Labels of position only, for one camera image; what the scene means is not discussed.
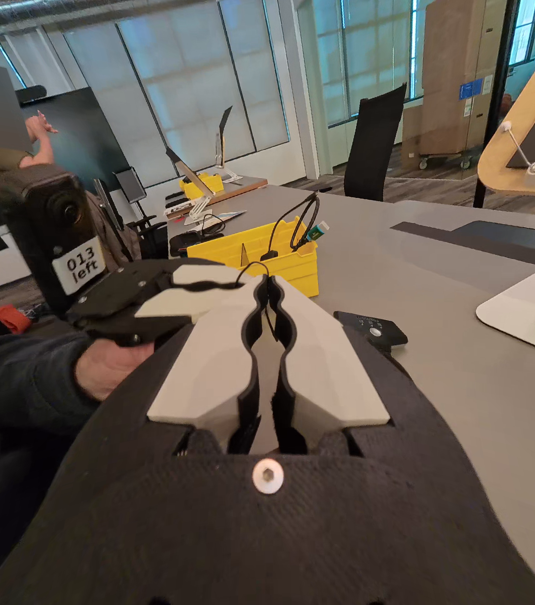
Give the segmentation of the small dark monitor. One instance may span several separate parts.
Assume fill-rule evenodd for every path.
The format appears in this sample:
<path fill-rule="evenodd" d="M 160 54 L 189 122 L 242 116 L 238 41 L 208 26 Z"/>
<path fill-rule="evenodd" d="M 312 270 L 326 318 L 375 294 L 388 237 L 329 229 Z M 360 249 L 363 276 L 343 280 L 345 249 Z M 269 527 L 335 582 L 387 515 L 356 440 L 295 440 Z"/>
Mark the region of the small dark monitor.
<path fill-rule="evenodd" d="M 146 190 L 132 166 L 114 172 L 113 175 L 129 204 L 138 203 L 147 198 Z"/>

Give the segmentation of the black office chair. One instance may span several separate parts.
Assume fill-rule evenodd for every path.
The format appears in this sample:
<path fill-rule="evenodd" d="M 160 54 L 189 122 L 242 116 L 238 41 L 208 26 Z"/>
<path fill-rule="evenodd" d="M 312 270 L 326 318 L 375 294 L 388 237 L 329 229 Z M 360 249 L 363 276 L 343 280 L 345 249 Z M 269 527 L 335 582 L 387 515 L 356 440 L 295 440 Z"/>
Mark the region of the black office chair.
<path fill-rule="evenodd" d="M 347 197 L 383 201 L 387 169 L 407 95 L 407 83 L 360 100 L 344 175 Z"/>
<path fill-rule="evenodd" d="M 92 221 L 99 237 L 106 267 L 110 272 L 128 262 L 169 258 L 169 237 L 166 222 L 155 222 L 157 216 L 144 216 L 125 223 L 119 214 L 105 182 L 93 180 L 95 193 L 86 192 Z"/>

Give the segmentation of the thin black cable tie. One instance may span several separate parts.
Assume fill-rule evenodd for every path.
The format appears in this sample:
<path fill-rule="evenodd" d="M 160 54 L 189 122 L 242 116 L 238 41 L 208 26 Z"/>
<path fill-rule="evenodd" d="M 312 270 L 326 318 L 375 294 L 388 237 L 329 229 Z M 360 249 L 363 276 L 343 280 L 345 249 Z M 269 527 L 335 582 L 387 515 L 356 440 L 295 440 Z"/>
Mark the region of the thin black cable tie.
<path fill-rule="evenodd" d="M 267 285 L 266 285 L 267 302 L 263 306 L 263 311 L 264 311 L 264 316 L 266 318 L 267 324 L 268 324 L 269 329 L 271 331 L 271 336 L 273 337 L 273 339 L 276 342 L 278 342 L 279 338 L 276 335 L 276 330 L 275 330 L 274 324 L 271 321 L 271 318 L 269 316 L 269 311 L 268 311 L 268 303 L 270 302 L 269 295 L 270 295 L 271 276 L 270 276 L 269 269 L 268 269 L 267 265 L 265 264 L 265 262 L 263 262 L 263 261 L 250 261 L 242 270 L 240 270 L 240 272 L 239 272 L 238 276 L 236 277 L 235 282 L 233 283 L 233 285 L 235 287 L 238 287 L 240 285 L 241 276 L 243 276 L 248 271 L 248 269 L 251 266 L 253 266 L 253 265 L 261 266 L 265 270 L 265 276 L 267 278 Z"/>

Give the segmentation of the wheeled dolly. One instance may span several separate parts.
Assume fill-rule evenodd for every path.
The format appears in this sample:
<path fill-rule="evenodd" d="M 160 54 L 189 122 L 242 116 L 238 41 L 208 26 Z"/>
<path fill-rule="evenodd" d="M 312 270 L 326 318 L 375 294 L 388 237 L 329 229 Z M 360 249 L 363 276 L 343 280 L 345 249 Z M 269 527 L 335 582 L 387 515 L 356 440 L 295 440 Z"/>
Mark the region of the wheeled dolly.
<path fill-rule="evenodd" d="M 468 170 L 472 166 L 473 157 L 467 150 L 458 153 L 422 154 L 418 164 L 419 170 L 426 170 L 432 160 L 458 160 L 461 170 Z"/>

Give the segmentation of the white paper leaflet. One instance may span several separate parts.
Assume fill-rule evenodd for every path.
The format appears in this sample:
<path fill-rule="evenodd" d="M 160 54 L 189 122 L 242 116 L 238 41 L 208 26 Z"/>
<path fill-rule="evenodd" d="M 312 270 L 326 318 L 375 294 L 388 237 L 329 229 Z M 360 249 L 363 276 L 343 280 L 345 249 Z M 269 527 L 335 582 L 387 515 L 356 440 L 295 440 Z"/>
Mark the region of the white paper leaflet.
<path fill-rule="evenodd" d="M 233 212 L 225 212 L 225 213 L 221 213 L 221 214 L 217 214 L 217 215 L 213 215 L 213 214 L 207 214 L 205 216 L 202 217 L 202 219 L 198 222 L 195 223 L 193 226 L 189 225 L 192 227 L 192 229 L 195 230 L 200 230 L 200 229 L 208 229 L 211 226 L 221 226 L 223 224 L 225 224 L 227 221 L 232 220 L 233 218 L 236 218 L 238 216 L 241 216 L 243 214 L 245 214 L 247 211 L 246 210 L 238 210 L 238 211 L 233 211 Z"/>

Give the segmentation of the black electronic device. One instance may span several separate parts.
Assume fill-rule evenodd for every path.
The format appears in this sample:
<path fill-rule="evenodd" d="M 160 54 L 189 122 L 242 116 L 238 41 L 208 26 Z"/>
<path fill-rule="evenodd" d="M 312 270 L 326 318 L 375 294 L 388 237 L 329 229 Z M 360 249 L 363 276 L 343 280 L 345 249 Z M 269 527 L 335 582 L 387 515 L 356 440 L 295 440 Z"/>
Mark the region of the black electronic device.
<path fill-rule="evenodd" d="M 188 231 L 169 240 L 170 258 L 188 257 L 188 248 L 224 237 L 223 232 Z"/>

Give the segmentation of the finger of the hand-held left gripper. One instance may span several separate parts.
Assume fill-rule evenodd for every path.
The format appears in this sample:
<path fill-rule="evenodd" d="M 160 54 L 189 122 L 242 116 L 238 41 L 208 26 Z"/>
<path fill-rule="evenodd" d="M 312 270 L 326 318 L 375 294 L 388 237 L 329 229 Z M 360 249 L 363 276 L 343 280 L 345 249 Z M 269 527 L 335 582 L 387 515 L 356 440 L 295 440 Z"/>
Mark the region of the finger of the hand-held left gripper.
<path fill-rule="evenodd" d="M 253 276 L 223 264 L 183 264 L 171 275 L 171 287 L 184 290 L 233 290 Z"/>
<path fill-rule="evenodd" d="M 229 319 L 224 301 L 243 287 L 244 285 L 235 285 L 233 288 L 210 288 L 204 291 L 168 289 L 144 302 L 134 317 L 165 319 L 178 316 L 190 319 L 193 324 L 222 324 Z"/>

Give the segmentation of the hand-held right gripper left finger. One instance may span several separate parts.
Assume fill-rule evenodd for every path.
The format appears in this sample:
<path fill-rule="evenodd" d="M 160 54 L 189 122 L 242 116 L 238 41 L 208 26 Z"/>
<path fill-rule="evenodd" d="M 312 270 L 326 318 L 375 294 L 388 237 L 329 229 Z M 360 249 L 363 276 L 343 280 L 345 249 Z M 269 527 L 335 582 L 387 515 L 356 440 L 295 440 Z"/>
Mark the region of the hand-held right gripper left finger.
<path fill-rule="evenodd" d="M 212 433 L 227 453 L 248 454 L 259 415 L 258 362 L 267 278 L 254 277 L 224 301 L 229 319 L 192 324 L 147 412 L 148 420 Z"/>

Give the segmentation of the yellow bin with cardboard divider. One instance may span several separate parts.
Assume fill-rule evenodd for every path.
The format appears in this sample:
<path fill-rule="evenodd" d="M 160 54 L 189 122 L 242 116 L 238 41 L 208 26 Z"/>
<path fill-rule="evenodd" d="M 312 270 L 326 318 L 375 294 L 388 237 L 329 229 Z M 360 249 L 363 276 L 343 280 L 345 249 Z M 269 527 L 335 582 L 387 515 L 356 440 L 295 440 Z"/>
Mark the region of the yellow bin with cardboard divider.
<path fill-rule="evenodd" d="M 306 226 L 297 216 L 291 222 L 281 222 L 272 237 L 275 223 L 241 231 L 232 235 L 188 248 L 189 258 L 220 262 L 228 267 L 242 270 L 250 261 L 263 261 L 271 275 L 281 276 L 309 298 L 318 296 L 317 242 L 306 241 L 293 250 L 304 233 Z M 257 276 L 263 272 L 258 265 L 246 272 Z"/>

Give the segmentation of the large black tv screen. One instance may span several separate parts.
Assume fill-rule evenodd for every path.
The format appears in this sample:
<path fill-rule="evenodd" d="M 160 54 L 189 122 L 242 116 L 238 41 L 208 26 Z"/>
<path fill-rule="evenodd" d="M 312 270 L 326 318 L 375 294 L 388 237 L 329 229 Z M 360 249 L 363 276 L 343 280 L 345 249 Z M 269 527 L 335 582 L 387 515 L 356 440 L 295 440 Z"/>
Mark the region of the large black tv screen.
<path fill-rule="evenodd" d="M 90 192 L 101 180 L 109 192 L 120 184 L 115 177 L 129 167 L 97 98 L 90 87 L 20 104 L 24 117 L 38 111 L 58 131 L 50 134 L 57 165 L 77 175 Z"/>

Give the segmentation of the brown wooden desk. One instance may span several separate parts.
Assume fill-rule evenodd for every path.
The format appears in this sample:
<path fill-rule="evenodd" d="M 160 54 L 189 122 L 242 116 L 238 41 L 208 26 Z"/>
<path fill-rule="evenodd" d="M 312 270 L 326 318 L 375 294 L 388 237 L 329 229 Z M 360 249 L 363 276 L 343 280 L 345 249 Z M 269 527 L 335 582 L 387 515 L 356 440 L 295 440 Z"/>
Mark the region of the brown wooden desk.
<path fill-rule="evenodd" d="M 218 202 L 229 200 L 244 193 L 249 193 L 267 186 L 268 184 L 269 183 L 265 178 L 241 177 L 237 181 L 226 183 L 224 185 L 224 189 L 218 193 L 215 193 L 208 201 L 205 201 L 205 199 L 202 198 L 180 203 L 177 206 L 165 209 L 164 216 L 168 220 L 180 218 L 181 216 L 187 216 L 190 213 L 195 212 L 194 208 L 196 205 L 200 205 L 200 211 L 207 212 L 212 205 Z"/>

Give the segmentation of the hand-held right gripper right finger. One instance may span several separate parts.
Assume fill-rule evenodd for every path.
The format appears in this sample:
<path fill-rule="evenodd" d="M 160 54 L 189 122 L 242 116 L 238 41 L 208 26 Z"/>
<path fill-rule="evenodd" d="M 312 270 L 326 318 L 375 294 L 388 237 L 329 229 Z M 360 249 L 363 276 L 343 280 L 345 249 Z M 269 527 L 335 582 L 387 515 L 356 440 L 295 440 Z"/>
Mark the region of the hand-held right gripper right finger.
<path fill-rule="evenodd" d="M 270 279 L 275 336 L 284 347 L 271 411 L 279 448 L 315 448 L 327 433 L 390 421 L 345 329 L 281 276 Z"/>

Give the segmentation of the stacked cardboard boxes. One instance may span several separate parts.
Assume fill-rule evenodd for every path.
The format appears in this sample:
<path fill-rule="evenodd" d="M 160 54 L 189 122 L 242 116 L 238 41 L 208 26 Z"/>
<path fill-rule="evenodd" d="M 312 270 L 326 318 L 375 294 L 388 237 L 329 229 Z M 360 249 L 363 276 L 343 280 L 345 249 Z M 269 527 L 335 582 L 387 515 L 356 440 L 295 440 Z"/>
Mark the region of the stacked cardboard boxes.
<path fill-rule="evenodd" d="M 402 162 L 481 149 L 506 1 L 419 1 L 416 88 L 402 115 Z"/>

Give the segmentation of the black board with wooden rim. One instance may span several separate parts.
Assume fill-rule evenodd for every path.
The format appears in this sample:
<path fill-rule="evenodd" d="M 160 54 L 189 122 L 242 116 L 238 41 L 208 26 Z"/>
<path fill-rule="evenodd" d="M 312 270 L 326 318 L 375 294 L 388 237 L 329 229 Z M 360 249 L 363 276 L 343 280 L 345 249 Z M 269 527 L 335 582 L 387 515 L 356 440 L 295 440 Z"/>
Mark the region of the black board with wooden rim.
<path fill-rule="evenodd" d="M 227 107 L 224 110 L 223 115 L 221 116 L 221 120 L 219 121 L 218 130 L 216 134 L 216 148 L 215 148 L 215 166 L 218 168 L 225 168 L 225 138 L 224 132 L 226 128 L 226 124 L 230 113 L 233 109 L 233 106 Z"/>
<path fill-rule="evenodd" d="M 209 199 L 214 198 L 215 192 L 212 191 L 202 180 L 199 178 L 198 174 L 189 168 L 189 166 L 181 160 L 181 158 L 174 152 L 169 146 L 166 146 L 166 154 L 172 160 L 176 169 L 182 173 L 187 179 L 189 179 L 190 183 L 193 184 L 198 190 L 199 193 L 192 193 L 189 195 L 185 193 L 185 195 L 190 200 L 194 200 L 200 197 L 208 197 Z"/>

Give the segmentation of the person's left hand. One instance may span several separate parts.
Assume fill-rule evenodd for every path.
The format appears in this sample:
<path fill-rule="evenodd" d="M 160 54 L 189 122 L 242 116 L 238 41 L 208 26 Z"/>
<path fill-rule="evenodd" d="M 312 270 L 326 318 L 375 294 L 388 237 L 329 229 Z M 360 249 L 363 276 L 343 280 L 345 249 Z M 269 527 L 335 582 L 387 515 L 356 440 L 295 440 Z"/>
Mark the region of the person's left hand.
<path fill-rule="evenodd" d="M 154 351 L 154 343 L 120 347 L 111 340 L 97 339 L 76 361 L 75 383 L 86 396 L 103 402 Z"/>

